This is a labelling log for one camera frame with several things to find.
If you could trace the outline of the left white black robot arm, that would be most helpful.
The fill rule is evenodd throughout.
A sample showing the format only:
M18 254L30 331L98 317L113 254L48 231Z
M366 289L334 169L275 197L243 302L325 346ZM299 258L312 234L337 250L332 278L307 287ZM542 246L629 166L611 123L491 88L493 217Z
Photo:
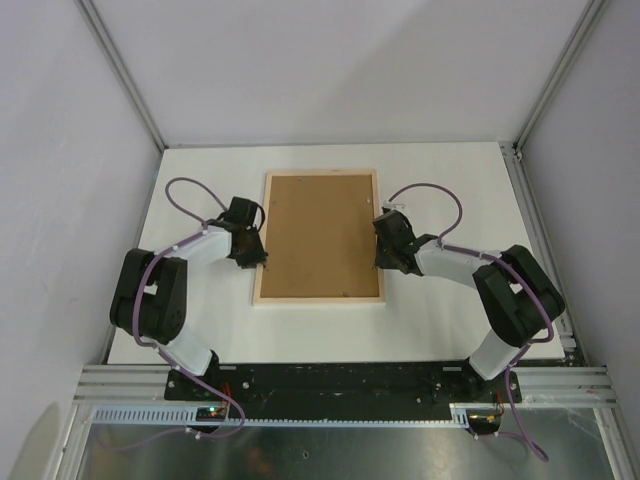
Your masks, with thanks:
M189 275L221 260L233 260L241 269L263 265L268 257L260 237L265 220L260 204L234 197L227 210L187 238L158 252L135 248L124 257L110 323L189 372L185 385L199 399L219 392L221 376L215 370L217 354L187 326Z

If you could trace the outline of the brown cardboard backing board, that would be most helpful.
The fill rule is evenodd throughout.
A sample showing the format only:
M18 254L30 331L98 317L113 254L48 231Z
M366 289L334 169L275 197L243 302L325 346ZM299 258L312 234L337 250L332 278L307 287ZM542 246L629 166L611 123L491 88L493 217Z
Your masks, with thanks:
M256 271L256 305L382 304L384 275L374 264L373 220L381 212L373 169L267 173L269 253Z

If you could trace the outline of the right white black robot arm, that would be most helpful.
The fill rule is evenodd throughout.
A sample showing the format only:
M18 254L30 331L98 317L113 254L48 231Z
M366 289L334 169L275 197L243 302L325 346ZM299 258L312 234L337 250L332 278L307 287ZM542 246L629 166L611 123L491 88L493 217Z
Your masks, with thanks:
M505 251L477 251L434 235L416 236L408 218L386 209L373 221L375 264L405 275L442 278L475 290L490 331L465 361L463 393L484 401L497 389L497 376L535 343L554 338L553 321L565 301L532 253L521 245Z

